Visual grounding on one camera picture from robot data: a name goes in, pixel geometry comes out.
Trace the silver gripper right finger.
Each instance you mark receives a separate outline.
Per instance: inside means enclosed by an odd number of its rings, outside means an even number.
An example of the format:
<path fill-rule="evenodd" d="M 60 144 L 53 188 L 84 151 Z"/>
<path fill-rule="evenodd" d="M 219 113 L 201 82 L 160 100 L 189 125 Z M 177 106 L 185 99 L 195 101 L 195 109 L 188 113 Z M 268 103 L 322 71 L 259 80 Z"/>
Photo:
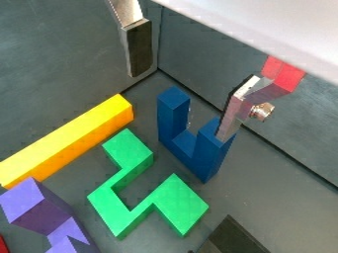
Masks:
<path fill-rule="evenodd" d="M 268 56 L 260 74 L 252 75 L 228 98 L 215 132 L 220 141 L 229 139 L 247 118 L 265 120 L 275 109 L 269 101 L 294 92 L 304 71 Z"/>

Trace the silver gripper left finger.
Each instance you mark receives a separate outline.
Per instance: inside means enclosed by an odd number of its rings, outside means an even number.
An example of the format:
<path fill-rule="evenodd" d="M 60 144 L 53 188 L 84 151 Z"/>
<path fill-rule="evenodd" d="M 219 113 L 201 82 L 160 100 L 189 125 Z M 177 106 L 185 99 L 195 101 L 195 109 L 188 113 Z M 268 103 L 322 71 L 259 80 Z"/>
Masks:
<path fill-rule="evenodd" d="M 104 0 L 120 29 L 128 75 L 137 77 L 153 64 L 152 22 L 144 17 L 139 0 Z"/>

